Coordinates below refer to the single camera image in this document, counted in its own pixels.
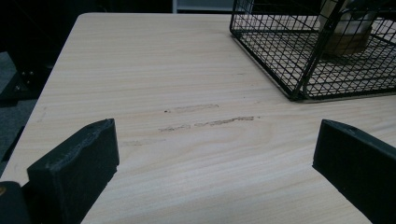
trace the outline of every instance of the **black rubber block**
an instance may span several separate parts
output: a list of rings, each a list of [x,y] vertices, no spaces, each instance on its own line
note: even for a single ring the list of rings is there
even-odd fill
[[[42,204],[39,221],[81,222],[119,163],[114,119],[87,125],[66,139],[27,169],[28,189]]]
[[[396,223],[396,148],[325,119],[313,167],[373,223]]]

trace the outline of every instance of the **light wood tabletop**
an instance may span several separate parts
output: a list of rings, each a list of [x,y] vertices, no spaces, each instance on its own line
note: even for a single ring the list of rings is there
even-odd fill
[[[290,102],[230,19],[80,16],[1,180],[114,118],[120,165],[84,223],[369,223],[312,168],[319,125],[396,146],[396,96]]]

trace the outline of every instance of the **scuff mark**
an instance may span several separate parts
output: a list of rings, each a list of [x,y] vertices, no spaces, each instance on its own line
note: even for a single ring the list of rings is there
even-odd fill
[[[186,129],[190,129],[190,128],[191,128],[190,124],[183,124],[183,125],[178,126],[178,127],[169,126],[167,128],[164,128],[164,129],[159,129],[159,131],[161,133],[164,133],[164,132],[174,132],[174,131],[177,131],[177,130],[186,130]]]
[[[175,107],[173,109],[167,109],[164,112],[165,113],[187,113],[187,112],[194,112],[198,110],[204,110],[204,109],[211,109],[211,108],[218,108],[219,105],[189,105],[189,106],[181,106],[181,107]]]
[[[39,122],[42,122],[43,121],[43,119],[44,119],[44,117],[46,117],[46,115],[47,115],[47,107],[45,106],[44,107],[44,109],[43,109],[43,114],[40,116],[40,118],[37,120],[37,123],[39,123]]]
[[[164,141],[166,141],[166,139],[142,139],[130,142],[121,142],[120,147],[141,147],[144,145],[151,145]]]
[[[196,124],[194,124],[194,126],[195,127],[204,127],[206,125],[215,126],[215,125],[231,123],[231,122],[234,122],[234,121],[237,121],[237,120],[243,120],[243,121],[245,121],[245,120],[254,120],[254,117],[238,117],[238,118],[235,118],[235,119],[222,119],[222,120],[210,121],[210,122],[207,122],[207,123],[196,123]]]

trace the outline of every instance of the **black wire basket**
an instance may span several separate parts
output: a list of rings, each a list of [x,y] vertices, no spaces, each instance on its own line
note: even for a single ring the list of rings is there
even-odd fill
[[[292,101],[396,92],[396,10],[384,0],[235,0],[231,33]]]

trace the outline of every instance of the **dark floor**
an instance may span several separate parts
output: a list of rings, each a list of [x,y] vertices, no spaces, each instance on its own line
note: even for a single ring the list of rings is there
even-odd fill
[[[0,92],[16,73],[6,52],[0,52]],[[0,106],[0,176],[6,168],[5,154],[29,119],[36,100],[19,101],[15,105]]]

